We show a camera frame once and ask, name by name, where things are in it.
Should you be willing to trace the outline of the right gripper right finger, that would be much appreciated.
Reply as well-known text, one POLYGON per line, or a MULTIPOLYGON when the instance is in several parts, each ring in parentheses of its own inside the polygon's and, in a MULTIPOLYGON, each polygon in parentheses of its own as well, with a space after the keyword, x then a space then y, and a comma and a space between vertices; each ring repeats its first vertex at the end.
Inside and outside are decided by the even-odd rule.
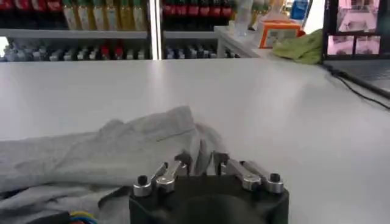
POLYGON ((238 161, 222 152, 213 152, 213 161, 217 175, 237 177, 242 188, 247 191, 254 191, 258 186, 272 194, 282 194, 285 191, 280 174, 266 171, 255 161, 238 161))

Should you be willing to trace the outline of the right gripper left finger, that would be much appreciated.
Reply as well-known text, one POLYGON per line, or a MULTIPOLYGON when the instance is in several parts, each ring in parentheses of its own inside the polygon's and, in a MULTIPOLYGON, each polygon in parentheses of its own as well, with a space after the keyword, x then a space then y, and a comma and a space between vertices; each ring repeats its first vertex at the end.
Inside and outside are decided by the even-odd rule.
POLYGON ((192 158, 187 152, 176 155, 170 162, 163 162, 151 176, 140 175, 133 184, 135 197, 148 197, 154 188, 163 193, 174 191, 176 179, 179 176, 188 176, 192 158))

